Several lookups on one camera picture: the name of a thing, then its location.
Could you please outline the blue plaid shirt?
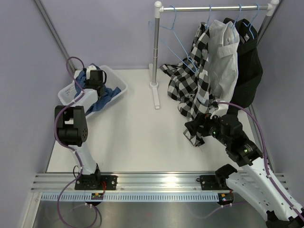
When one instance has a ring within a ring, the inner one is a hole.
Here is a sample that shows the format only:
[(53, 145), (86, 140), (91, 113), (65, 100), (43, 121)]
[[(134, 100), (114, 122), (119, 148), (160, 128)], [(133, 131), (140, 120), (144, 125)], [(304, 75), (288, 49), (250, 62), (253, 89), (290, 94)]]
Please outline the blue plaid shirt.
[[(96, 66), (95, 64), (91, 64), (90, 66), (95, 66), (97, 69), (101, 69), (107, 73), (107, 81), (104, 86), (104, 94), (101, 98), (98, 100), (94, 100), (94, 96), (92, 97), (89, 95), (85, 95), (78, 101), (78, 105), (81, 105), (86, 110), (86, 118), (89, 118), (97, 112), (104, 111), (108, 109), (110, 106), (113, 106), (116, 102), (121, 100), (126, 91), (127, 91), (127, 84), (122, 80), (122, 78), (115, 73), (110, 67), (108, 66)], [(84, 80), (86, 79), (86, 73), (81, 70), (79, 73), (75, 73), (75, 80), (82, 86), (84, 89), (85, 83)], [(65, 103), (69, 104), (73, 100), (75, 100), (81, 93), (80, 88), (75, 85), (74, 82), (69, 84), (63, 91), (68, 92), (69, 96), (66, 94)]]

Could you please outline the black white checked shirt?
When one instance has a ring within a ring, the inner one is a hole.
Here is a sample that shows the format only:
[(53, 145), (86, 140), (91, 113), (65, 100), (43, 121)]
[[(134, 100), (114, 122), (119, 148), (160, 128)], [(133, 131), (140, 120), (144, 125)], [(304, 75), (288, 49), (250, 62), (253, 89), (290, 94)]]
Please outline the black white checked shirt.
[(160, 70), (170, 77), (168, 96), (178, 101), (181, 115), (190, 121), (200, 113), (209, 113), (213, 100), (209, 82), (209, 30), (202, 22), (194, 36), (189, 58), (176, 65), (163, 64)]

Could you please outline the blue hanger of checked shirt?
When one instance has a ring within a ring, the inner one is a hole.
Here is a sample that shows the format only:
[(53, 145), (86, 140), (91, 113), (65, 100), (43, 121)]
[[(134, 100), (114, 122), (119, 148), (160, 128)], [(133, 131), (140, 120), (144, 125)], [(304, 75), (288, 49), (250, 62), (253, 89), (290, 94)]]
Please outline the blue hanger of checked shirt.
[(210, 26), (211, 12), (212, 12), (212, 6), (209, 5), (209, 16), (208, 16), (208, 19), (207, 19), (207, 22), (206, 22), (206, 25), (205, 25), (205, 29), (208, 29), (209, 26)]

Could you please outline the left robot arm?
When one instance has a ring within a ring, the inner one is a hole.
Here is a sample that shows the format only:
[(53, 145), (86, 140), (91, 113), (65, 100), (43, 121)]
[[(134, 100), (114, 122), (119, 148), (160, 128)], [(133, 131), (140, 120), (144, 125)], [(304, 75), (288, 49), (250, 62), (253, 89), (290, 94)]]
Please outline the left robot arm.
[(76, 161), (78, 174), (75, 175), (76, 190), (105, 190), (106, 178), (103, 178), (94, 161), (86, 140), (88, 127), (87, 110), (96, 103), (105, 92), (107, 74), (104, 70), (90, 66), (86, 69), (84, 84), (74, 81), (70, 102), (55, 107), (54, 135), (57, 142), (68, 148)]

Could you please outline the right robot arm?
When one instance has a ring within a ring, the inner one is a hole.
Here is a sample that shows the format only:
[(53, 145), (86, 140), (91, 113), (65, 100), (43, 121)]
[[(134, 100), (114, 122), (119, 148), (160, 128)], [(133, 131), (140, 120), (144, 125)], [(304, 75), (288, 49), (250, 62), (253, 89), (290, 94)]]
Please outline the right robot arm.
[(245, 180), (230, 164), (215, 172), (215, 184), (236, 191), (265, 220), (268, 228), (302, 228), (304, 208), (284, 188), (264, 160), (265, 155), (243, 131), (242, 123), (234, 115), (222, 117), (199, 114), (185, 123), (191, 136), (212, 136), (225, 146), (229, 158), (254, 181)]

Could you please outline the blue hanger of black shirt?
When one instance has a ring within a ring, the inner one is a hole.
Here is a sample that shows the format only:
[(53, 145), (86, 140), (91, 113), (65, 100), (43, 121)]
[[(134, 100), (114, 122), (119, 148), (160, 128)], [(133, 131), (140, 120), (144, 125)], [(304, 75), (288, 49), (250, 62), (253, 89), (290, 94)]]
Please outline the blue hanger of black shirt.
[(245, 25), (249, 29), (249, 32), (250, 32), (250, 34), (252, 36), (252, 39), (255, 39), (255, 35), (254, 35), (253, 31), (252, 31), (253, 22), (256, 19), (256, 17), (258, 16), (259, 10), (260, 10), (260, 6), (259, 6), (258, 3), (256, 3), (256, 7), (257, 7), (257, 13), (252, 18), (252, 20), (248, 24), (246, 24), (245, 22), (243, 22), (243, 25)]

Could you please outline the blue hanger of white shirt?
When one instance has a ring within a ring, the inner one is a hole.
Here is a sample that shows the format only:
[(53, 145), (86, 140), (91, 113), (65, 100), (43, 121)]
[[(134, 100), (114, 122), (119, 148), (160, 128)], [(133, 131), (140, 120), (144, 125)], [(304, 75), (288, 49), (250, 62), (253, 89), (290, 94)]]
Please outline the blue hanger of white shirt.
[(238, 15), (237, 15), (236, 19), (234, 20), (233, 25), (231, 27), (232, 33), (233, 33), (233, 36), (234, 36), (234, 42), (236, 42), (236, 32), (237, 32), (236, 22), (238, 21), (240, 15), (241, 15), (241, 11), (242, 11), (242, 5), (239, 4), (238, 6), (239, 6), (239, 8), (238, 8), (239, 9), (239, 13), (238, 13)]

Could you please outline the white plastic basket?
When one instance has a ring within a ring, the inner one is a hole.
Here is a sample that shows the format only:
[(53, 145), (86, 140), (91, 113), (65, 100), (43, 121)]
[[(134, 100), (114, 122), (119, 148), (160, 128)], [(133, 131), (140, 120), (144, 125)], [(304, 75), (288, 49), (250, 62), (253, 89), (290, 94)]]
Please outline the white plastic basket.
[(58, 98), (62, 105), (83, 106), (89, 118), (115, 104), (126, 91), (127, 84), (111, 68), (91, 64), (75, 73), (73, 82), (59, 91)]

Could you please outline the metal clothes rack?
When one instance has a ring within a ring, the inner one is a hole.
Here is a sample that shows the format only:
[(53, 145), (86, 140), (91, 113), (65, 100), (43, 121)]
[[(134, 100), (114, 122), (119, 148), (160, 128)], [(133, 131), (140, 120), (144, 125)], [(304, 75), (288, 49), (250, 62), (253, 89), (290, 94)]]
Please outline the metal clothes rack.
[(154, 39), (153, 39), (153, 56), (152, 56), (152, 63), (149, 64), (149, 71), (151, 76), (150, 81), (150, 88), (152, 90), (152, 97), (153, 97), (153, 104), (156, 110), (159, 110), (161, 107), (160, 98), (158, 93), (159, 84), (157, 82), (157, 65), (158, 65), (158, 45), (159, 45), (159, 32), (160, 32), (160, 17), (162, 13), (165, 12), (212, 12), (212, 11), (238, 11), (239, 13), (247, 10), (256, 10), (260, 12), (262, 10), (266, 11), (265, 18), (263, 23), (258, 31), (258, 40), (261, 39), (262, 35), (264, 34), (265, 30), (267, 29), (271, 19), (274, 16), (276, 8), (279, 6), (279, 0), (271, 0), (266, 5), (259, 5), (259, 4), (251, 4), (251, 5), (231, 5), (231, 6), (206, 6), (206, 7), (164, 7), (162, 3), (158, 0), (154, 3), (154, 21), (149, 22), (150, 28), (152, 28), (154, 32)]

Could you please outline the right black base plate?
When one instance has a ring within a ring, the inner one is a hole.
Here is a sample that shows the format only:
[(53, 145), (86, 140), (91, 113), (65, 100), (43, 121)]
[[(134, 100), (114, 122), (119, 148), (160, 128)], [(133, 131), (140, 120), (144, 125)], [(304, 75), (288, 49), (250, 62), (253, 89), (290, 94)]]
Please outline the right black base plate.
[(217, 175), (201, 175), (196, 178), (196, 182), (200, 183), (202, 190), (229, 190), (232, 191), (226, 184), (226, 179)]

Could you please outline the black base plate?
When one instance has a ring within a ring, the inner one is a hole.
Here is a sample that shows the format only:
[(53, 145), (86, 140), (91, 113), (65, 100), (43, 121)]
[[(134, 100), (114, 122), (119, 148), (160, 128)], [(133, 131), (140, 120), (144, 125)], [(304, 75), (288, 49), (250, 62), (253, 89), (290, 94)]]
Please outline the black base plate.
[(196, 182), (200, 183), (202, 190), (229, 190), (232, 191), (226, 184), (226, 179), (217, 175), (201, 175), (196, 178)]
[(75, 183), (75, 190), (116, 190), (115, 175), (82, 175)]

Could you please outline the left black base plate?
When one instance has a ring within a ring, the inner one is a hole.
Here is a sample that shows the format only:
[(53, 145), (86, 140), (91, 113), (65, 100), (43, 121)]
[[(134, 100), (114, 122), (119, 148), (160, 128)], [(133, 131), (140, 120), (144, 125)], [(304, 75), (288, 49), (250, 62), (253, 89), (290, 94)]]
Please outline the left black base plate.
[(115, 175), (82, 175), (75, 183), (75, 190), (116, 190)]

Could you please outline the aluminium mounting rail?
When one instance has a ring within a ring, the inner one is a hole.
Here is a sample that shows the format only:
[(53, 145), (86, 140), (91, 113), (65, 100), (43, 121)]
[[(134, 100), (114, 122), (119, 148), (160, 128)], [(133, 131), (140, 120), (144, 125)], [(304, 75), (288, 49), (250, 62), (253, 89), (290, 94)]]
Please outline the aluminium mounting rail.
[[(108, 175), (116, 177), (115, 190), (110, 193), (125, 192), (202, 192), (201, 185), (196, 181), (201, 175), (211, 172), (114, 172)], [(72, 173), (39, 173), (36, 174), (31, 192), (60, 192), (74, 179)]]

